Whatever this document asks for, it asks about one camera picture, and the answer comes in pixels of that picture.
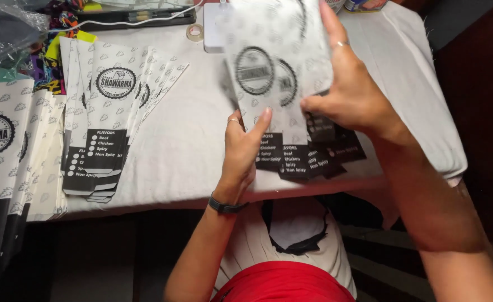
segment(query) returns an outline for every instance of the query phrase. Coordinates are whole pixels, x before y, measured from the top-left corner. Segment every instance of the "person's right hand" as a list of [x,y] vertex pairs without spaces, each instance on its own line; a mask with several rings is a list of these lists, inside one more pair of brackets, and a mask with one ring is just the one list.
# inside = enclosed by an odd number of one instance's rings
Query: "person's right hand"
[[338,44],[348,41],[348,37],[334,11],[325,1],[320,2],[319,10],[332,48],[334,80],[326,96],[303,99],[302,109],[323,114],[338,125],[363,132],[371,139],[391,139],[406,126],[351,47]]

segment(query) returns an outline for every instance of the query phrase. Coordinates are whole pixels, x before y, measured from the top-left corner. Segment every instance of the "person's left hand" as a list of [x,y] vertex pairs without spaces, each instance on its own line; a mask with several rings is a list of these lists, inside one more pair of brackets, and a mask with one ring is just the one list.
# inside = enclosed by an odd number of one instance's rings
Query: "person's left hand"
[[266,108],[249,133],[245,133],[239,123],[241,114],[238,110],[228,117],[228,126],[224,135],[226,154],[219,183],[213,192],[216,201],[235,205],[256,178],[254,160],[259,152],[262,136],[271,123],[272,115],[271,109]]

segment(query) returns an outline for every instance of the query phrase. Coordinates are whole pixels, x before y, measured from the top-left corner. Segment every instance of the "hand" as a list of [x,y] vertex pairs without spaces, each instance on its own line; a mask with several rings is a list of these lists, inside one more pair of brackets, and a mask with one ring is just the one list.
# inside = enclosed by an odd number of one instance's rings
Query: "hand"
[[271,109],[266,108],[249,133],[245,133],[243,127],[236,122],[241,120],[238,110],[228,117],[228,126],[224,135],[226,154],[222,164],[222,175],[213,192],[216,201],[235,205],[256,178],[254,160],[259,152],[262,136],[271,123],[272,115]]
[[363,132],[371,139],[372,136],[390,139],[406,129],[364,63],[349,45],[338,45],[338,42],[348,41],[348,37],[334,11],[324,1],[319,9],[332,48],[334,80],[326,96],[302,100],[302,109],[321,113],[338,125]]

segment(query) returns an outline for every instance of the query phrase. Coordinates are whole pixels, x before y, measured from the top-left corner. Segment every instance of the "clear plastic bag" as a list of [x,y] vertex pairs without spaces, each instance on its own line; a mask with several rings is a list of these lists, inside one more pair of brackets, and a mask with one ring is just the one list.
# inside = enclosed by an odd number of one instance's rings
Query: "clear plastic bag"
[[18,60],[18,53],[42,41],[49,31],[49,17],[24,11],[19,2],[0,3],[0,64]]

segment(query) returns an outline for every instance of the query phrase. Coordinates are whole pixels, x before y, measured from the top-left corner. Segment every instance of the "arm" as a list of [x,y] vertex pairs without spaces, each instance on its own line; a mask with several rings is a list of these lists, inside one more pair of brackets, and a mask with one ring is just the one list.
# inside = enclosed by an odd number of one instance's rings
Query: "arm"
[[[272,112],[266,109],[249,133],[238,122],[238,111],[228,118],[225,142],[226,155],[221,179],[213,198],[222,204],[237,204],[243,192],[254,181],[254,159],[258,154],[262,135],[269,127]],[[210,300],[220,261],[232,229],[236,214],[219,214],[207,207],[191,239],[179,257],[164,288],[166,302],[207,302]]]
[[333,50],[334,83],[324,97],[301,102],[371,139],[405,226],[417,245],[438,301],[493,301],[489,242],[470,200],[431,166],[364,63],[349,46],[335,14],[321,5]]

